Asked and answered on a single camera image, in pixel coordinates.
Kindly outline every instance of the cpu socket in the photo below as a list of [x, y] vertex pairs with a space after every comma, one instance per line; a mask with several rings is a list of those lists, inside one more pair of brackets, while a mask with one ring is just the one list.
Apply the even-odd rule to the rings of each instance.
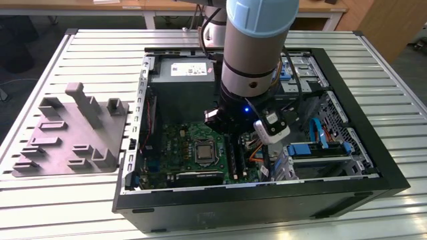
[[194, 163], [200, 165], [210, 164], [216, 159], [214, 142], [201, 141], [194, 143]]

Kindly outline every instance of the wooden table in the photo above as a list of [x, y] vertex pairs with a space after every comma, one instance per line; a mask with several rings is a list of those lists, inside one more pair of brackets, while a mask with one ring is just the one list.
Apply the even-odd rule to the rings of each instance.
[[[93, 4], [92, 0], [0, 0], [0, 15], [41, 16], [142, 16], [146, 29], [156, 29], [154, 16], [192, 16], [196, 5], [172, 0], [121, 0], [121, 3]], [[297, 18], [327, 19], [323, 30], [333, 31], [345, 4], [323, 0], [298, 0]]]

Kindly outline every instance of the aluminum workbench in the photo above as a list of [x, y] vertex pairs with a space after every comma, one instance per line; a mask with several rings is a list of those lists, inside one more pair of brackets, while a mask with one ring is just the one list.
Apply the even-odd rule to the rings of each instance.
[[[324, 48], [411, 188], [339, 218], [142, 234], [112, 213], [113, 173], [14, 178], [12, 165], [40, 117], [41, 98], [84, 83], [98, 102], [133, 101], [145, 47], [196, 47], [196, 32], [78, 30], [66, 34], [0, 147], [0, 239], [423, 239], [427, 237], [427, 109], [363, 36], [292, 31], [285, 45]], [[128, 140], [122, 140], [125, 149]]]

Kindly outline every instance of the white label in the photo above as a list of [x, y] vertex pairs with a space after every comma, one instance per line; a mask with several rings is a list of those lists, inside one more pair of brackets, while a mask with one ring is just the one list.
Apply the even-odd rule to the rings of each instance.
[[266, 122], [269, 124], [273, 124], [274, 122], [277, 122], [277, 115], [274, 112], [272, 114], [266, 115]]
[[265, 177], [268, 177], [268, 169], [266, 169], [266, 167], [264, 167], [264, 165], [260, 167], [260, 172], [261, 172], [261, 174], [265, 175]]
[[122, 9], [141, 9], [140, 6], [122, 6]]
[[205, 62], [177, 62], [170, 65], [170, 76], [205, 76]]

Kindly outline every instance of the motherboard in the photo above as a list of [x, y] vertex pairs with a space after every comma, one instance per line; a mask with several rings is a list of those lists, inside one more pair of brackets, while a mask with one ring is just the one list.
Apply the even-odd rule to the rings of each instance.
[[[241, 143], [250, 135], [240, 136]], [[144, 189], [224, 185], [258, 181], [258, 166], [245, 164], [237, 175], [237, 163], [229, 163], [225, 137], [202, 122], [161, 126], [160, 154], [145, 161]]]

